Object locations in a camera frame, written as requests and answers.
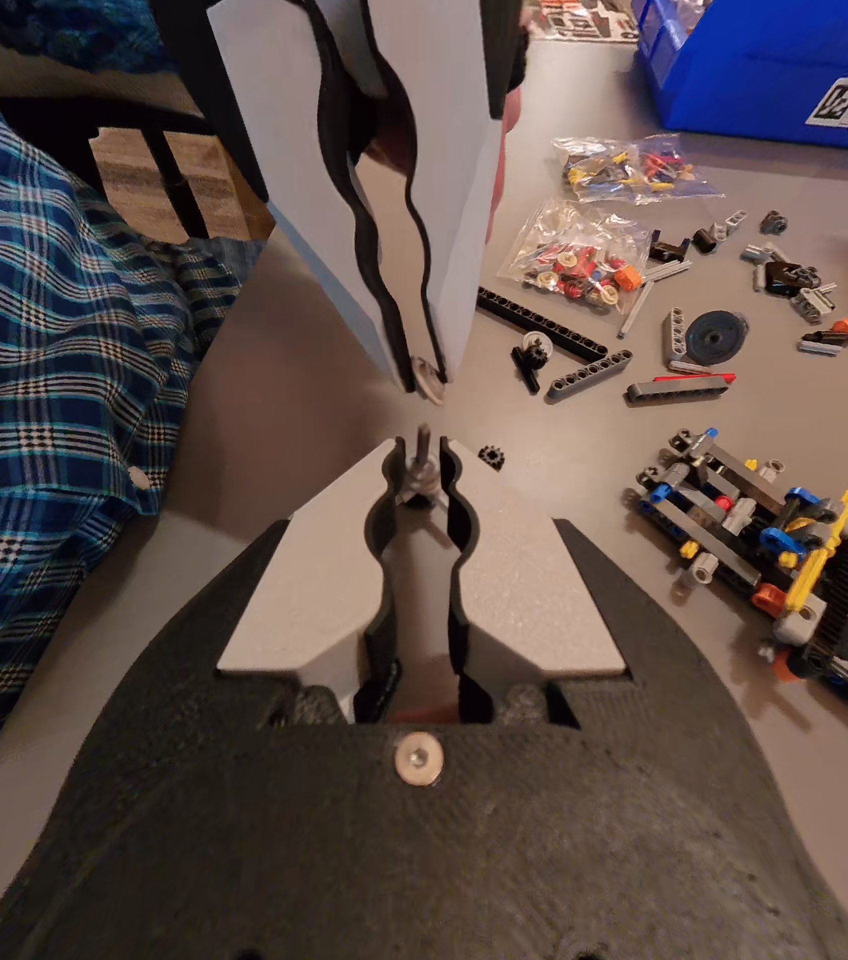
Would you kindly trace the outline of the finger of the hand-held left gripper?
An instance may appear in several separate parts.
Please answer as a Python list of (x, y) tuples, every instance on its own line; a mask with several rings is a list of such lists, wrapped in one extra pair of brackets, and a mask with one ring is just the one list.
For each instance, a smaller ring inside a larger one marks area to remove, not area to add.
[(380, 234), (350, 156), (358, 89), (315, 2), (225, 1), (208, 18), (277, 225), (359, 344), (416, 390)]
[(431, 358), (446, 383), (476, 311), (502, 120), (490, 115), (480, 2), (366, 2), (382, 76), (408, 111), (408, 213), (420, 234)]

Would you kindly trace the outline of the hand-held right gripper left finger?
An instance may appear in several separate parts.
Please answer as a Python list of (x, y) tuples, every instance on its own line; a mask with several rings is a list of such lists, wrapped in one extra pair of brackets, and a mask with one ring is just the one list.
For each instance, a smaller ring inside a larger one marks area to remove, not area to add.
[(401, 668), (392, 583), (382, 562), (397, 533), (406, 444), (389, 439), (283, 524), (216, 664), (331, 690), (343, 706), (382, 706)]

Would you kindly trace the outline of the grey toy axle with gear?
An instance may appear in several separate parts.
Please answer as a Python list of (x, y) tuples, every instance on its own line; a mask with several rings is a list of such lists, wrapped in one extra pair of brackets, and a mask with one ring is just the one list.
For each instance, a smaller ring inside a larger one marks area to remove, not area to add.
[(441, 463), (432, 446), (430, 425), (421, 423), (417, 429), (415, 450), (407, 461), (401, 491), (395, 499), (399, 507), (431, 511), (443, 495)]

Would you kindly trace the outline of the person's left forearm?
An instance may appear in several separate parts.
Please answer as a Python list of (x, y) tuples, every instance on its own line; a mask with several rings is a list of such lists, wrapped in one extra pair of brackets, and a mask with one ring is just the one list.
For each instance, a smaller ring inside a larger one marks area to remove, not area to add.
[(0, 1), (0, 45), (99, 73), (176, 73), (147, 1)]

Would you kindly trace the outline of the clear bag red tan parts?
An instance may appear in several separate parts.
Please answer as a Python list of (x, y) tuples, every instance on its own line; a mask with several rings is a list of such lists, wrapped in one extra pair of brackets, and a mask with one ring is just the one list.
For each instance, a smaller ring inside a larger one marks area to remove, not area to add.
[(527, 218), (497, 277), (623, 318), (645, 283), (649, 247), (649, 230), (627, 215), (597, 203), (549, 198)]

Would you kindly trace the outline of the black holed toy beam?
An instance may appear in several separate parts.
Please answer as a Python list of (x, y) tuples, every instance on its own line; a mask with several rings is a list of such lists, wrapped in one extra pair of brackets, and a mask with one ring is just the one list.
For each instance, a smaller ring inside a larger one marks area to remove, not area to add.
[(477, 308), (525, 334), (548, 337), (554, 347), (584, 363), (598, 362), (609, 356), (606, 345), (482, 286), (478, 288)]

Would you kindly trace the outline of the clear bag yellow blue parts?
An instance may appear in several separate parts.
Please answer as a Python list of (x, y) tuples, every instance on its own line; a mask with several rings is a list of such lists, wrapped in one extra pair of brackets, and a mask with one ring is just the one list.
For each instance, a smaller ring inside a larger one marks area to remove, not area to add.
[(561, 162), (563, 186), (582, 203), (647, 206), (723, 196), (692, 161), (678, 133), (631, 140), (560, 137), (551, 144)]

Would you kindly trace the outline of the sticker sheet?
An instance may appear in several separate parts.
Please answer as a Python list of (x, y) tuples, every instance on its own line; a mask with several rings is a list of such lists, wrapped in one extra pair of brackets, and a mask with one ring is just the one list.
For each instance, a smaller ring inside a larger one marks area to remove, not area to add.
[(540, 41), (633, 45), (639, 36), (629, 1), (525, 1), (524, 14)]

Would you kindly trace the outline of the dark grey holed toy beam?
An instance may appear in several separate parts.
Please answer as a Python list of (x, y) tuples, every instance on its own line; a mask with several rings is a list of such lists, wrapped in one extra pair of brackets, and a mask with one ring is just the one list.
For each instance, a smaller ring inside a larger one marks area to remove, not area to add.
[(621, 350), (557, 378), (546, 393), (546, 401), (561, 402), (603, 383), (625, 371), (632, 359), (632, 351)]

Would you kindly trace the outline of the dark grey flat toy beam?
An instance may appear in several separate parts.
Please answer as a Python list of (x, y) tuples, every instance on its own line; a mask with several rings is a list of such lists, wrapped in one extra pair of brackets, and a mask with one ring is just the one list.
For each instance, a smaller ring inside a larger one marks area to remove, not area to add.
[(629, 385), (624, 397), (631, 405), (712, 400), (723, 396), (734, 384), (707, 379), (672, 381), (662, 377)]

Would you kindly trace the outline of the light grey holed toy beam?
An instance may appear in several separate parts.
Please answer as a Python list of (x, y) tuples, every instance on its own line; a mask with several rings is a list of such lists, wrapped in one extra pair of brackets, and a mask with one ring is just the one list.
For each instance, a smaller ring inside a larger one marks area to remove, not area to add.
[(662, 325), (662, 352), (665, 366), (669, 370), (674, 365), (686, 364), (687, 342), (686, 325), (683, 311), (678, 307), (670, 309)]

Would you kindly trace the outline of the black toy wheel disc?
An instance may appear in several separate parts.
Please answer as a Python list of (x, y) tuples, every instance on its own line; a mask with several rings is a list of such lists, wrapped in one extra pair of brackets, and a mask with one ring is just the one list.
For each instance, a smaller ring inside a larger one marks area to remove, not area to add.
[(686, 329), (686, 356), (691, 363), (701, 367), (724, 364), (740, 353), (749, 331), (749, 322), (740, 313), (708, 311)]

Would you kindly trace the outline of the blue plastic bin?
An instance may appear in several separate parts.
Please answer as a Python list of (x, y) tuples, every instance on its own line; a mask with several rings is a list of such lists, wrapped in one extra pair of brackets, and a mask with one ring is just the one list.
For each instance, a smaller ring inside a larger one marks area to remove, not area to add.
[(848, 1), (633, 3), (637, 62), (668, 131), (848, 149)]

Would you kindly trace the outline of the person's plaid shirt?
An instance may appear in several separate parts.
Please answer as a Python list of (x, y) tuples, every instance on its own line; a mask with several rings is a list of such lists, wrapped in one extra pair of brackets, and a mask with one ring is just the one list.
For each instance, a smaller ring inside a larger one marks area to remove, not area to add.
[(234, 259), (138, 234), (0, 113), (0, 731), (82, 583), (162, 507)]

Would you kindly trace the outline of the cluster of small dark parts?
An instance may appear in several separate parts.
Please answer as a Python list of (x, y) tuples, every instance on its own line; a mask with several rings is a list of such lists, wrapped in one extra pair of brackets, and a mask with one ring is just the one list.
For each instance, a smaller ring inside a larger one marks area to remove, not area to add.
[(819, 289), (822, 279), (812, 266), (770, 259), (758, 263), (754, 270), (753, 289), (787, 298), (802, 290)]

